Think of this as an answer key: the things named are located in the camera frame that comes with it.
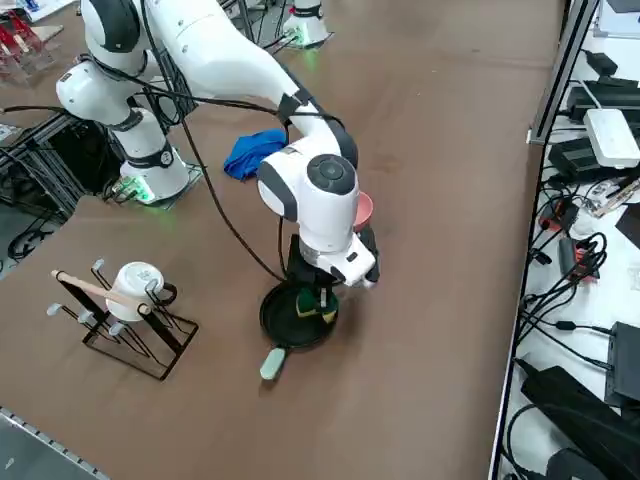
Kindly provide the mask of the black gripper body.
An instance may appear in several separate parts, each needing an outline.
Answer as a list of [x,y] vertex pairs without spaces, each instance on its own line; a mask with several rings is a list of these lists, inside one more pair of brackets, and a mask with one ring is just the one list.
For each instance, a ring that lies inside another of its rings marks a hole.
[[334,286],[338,286],[340,282],[335,277],[304,259],[301,246],[299,235],[293,234],[290,237],[287,259],[288,277],[308,288],[314,295],[319,295],[322,289],[331,290]]

